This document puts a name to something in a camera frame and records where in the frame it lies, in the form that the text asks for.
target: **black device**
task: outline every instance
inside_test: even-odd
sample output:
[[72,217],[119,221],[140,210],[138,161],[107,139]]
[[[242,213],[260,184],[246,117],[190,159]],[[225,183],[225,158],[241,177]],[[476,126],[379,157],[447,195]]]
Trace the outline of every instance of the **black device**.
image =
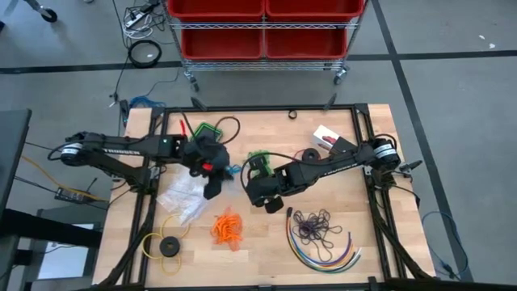
[[226,148],[210,137],[188,141],[181,134],[145,136],[142,138],[109,137],[99,133],[80,132],[66,138],[60,159],[72,167],[91,166],[115,177],[124,178],[132,192],[149,193],[151,169],[131,167],[109,154],[150,158],[157,165],[179,163],[190,169],[191,176],[208,177],[204,197],[211,199],[221,192],[221,183],[230,179]]
[[294,160],[277,167],[271,175],[264,166],[264,155],[268,153],[251,157],[248,160],[250,164],[248,171],[258,171],[258,175],[249,179],[245,186],[251,204],[256,207],[265,206],[268,213],[275,213],[284,206],[282,196],[303,192],[322,177],[357,166],[371,167],[379,183],[393,181],[391,174],[384,173],[395,170],[401,163],[401,159],[390,140],[373,138],[353,148],[347,148],[349,150],[322,159],[319,158],[317,150],[307,149],[302,154],[301,161]]

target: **yellow cable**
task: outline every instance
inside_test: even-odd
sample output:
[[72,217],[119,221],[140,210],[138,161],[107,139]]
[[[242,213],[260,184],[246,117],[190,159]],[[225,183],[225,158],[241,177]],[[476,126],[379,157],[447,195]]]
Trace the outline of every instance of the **yellow cable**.
[[44,168],[42,168],[40,165],[38,165],[36,162],[34,162],[33,160],[31,160],[30,158],[27,158],[25,156],[22,156],[22,158],[24,160],[26,160],[27,162],[29,162],[30,164],[32,164],[34,167],[36,167],[38,170],[40,170],[43,175],[45,175],[49,180],[51,180],[54,184],[56,184],[57,186],[65,189],[66,191],[69,191],[69,192],[72,192],[72,193],[77,193],[77,194],[81,194],[83,196],[86,196],[86,197],[90,197],[91,199],[94,199],[94,200],[97,200],[97,201],[106,201],[106,202],[109,202],[109,200],[106,200],[106,199],[103,199],[103,198],[100,198],[100,197],[97,197],[95,195],[91,195],[90,193],[87,193],[87,192],[84,192],[84,191],[81,191],[81,190],[76,190],[76,189],[72,189],[72,188],[68,188],[66,187],[65,185],[57,182]]
[[[163,235],[163,229],[165,228],[165,224],[172,218],[174,215],[169,215],[165,221],[163,221],[162,226],[160,227],[160,235],[164,238],[165,235]],[[191,228],[191,225],[188,225],[185,231],[179,236],[179,238],[183,238],[185,235],[187,235],[189,229]]]
[[155,256],[148,254],[147,251],[145,251],[145,248],[144,248],[145,239],[150,237],[151,235],[157,235],[158,237],[163,239],[163,236],[159,233],[146,234],[145,237],[142,239],[142,245],[141,245],[142,252],[144,253],[144,255],[146,255],[150,259],[163,259],[163,256],[155,257]]
[[181,268],[181,256],[178,255],[178,267],[173,271],[173,272],[169,272],[165,269],[165,266],[163,265],[163,261],[164,261],[165,257],[162,257],[162,262],[161,262],[161,266],[162,266],[162,272],[164,274],[166,274],[167,276],[174,276],[176,275],[176,273],[179,272],[179,269]]

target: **wooden tabletop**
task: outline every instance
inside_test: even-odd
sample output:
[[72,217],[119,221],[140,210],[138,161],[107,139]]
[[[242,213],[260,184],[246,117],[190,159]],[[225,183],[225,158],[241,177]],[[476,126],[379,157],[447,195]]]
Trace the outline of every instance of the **wooden tabletop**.
[[[375,133],[388,133],[397,137],[397,131],[389,105],[369,105]],[[150,109],[133,109],[130,112],[126,135],[142,137],[149,128]],[[286,112],[202,112],[188,113],[187,117],[196,128],[202,121],[215,124],[223,116],[235,116],[241,121],[242,129],[238,137],[227,145],[232,164],[242,164],[251,151],[269,150],[287,155],[294,155],[298,150],[314,147],[311,136],[318,125],[323,124],[349,141],[355,142],[351,114],[347,110],[298,111],[295,120],[289,120]],[[224,136],[230,137],[236,130],[231,120],[220,125]],[[181,133],[179,114],[170,115],[169,133]],[[132,166],[140,166],[142,158],[123,156],[121,161]],[[285,164],[288,160],[271,157],[271,168]],[[159,193],[165,191],[174,178],[173,165],[161,177]],[[408,179],[395,177],[397,184],[411,189]],[[126,187],[112,193],[115,199],[127,190]],[[393,188],[389,192],[393,214],[397,224],[398,237],[402,245],[411,254],[420,267],[434,275],[433,264],[427,241],[423,233],[420,216],[414,198],[408,192]],[[145,216],[148,197],[144,203],[142,217]],[[118,199],[107,213],[103,240],[95,268],[94,283],[106,278],[119,261],[128,245],[132,215],[136,195],[129,193]],[[160,261],[151,259],[147,272],[146,287],[181,287],[181,286],[218,286],[218,285],[298,285],[366,282],[369,276],[382,280],[380,261],[373,232],[373,224],[368,209],[368,198],[364,186],[361,168],[339,172],[320,179],[307,191],[284,198],[285,207],[275,214],[266,214],[264,208],[251,205],[242,190],[238,179],[227,183],[222,193],[209,201],[201,216],[191,223],[185,238],[181,239],[180,252],[182,266],[175,276],[162,273]],[[332,226],[341,226],[343,233],[328,234],[335,248],[334,257],[341,255],[350,231],[355,246],[362,247],[362,257],[350,270],[340,274],[321,274],[301,264],[291,252],[285,238],[285,212],[288,206],[302,212],[317,213],[320,209],[328,210],[332,217]],[[240,251],[232,252],[227,245],[213,244],[210,234],[216,216],[226,208],[240,214],[243,231]],[[159,231],[162,222],[170,214],[157,205],[154,218],[154,231]],[[164,230],[165,235],[179,236],[183,228],[171,220]],[[151,255],[160,255],[159,238],[152,237]],[[305,250],[317,258],[315,247]],[[391,248],[389,247],[392,274],[396,268]],[[140,269],[141,249],[134,259],[133,281],[137,280]],[[175,270],[176,258],[166,259],[165,268]]]

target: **white plastic bag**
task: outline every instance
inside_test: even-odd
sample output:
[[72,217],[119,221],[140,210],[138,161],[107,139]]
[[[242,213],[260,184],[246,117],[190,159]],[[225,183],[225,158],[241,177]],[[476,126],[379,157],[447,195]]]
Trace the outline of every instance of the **white plastic bag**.
[[204,210],[208,201],[203,197],[204,185],[208,182],[201,176],[192,177],[188,168],[180,165],[167,165],[172,171],[173,180],[169,187],[158,196],[157,201],[181,225],[186,225],[196,219]]

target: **cart wheel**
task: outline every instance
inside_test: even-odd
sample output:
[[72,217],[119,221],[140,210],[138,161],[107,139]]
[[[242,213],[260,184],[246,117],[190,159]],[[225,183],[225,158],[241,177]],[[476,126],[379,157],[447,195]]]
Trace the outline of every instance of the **cart wheel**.
[[56,14],[56,12],[54,12],[54,10],[49,9],[49,8],[45,8],[45,11],[47,11],[47,13],[50,15],[50,17],[47,17],[45,15],[41,15],[41,17],[43,17],[43,19],[46,22],[55,23],[57,21],[57,14]]
[[194,90],[194,92],[199,92],[200,85],[197,84],[197,80],[195,79],[195,77],[191,77],[189,81],[191,82],[192,90]]
[[339,76],[335,76],[334,77],[334,85],[339,85],[341,84],[341,82],[343,81],[343,79]]

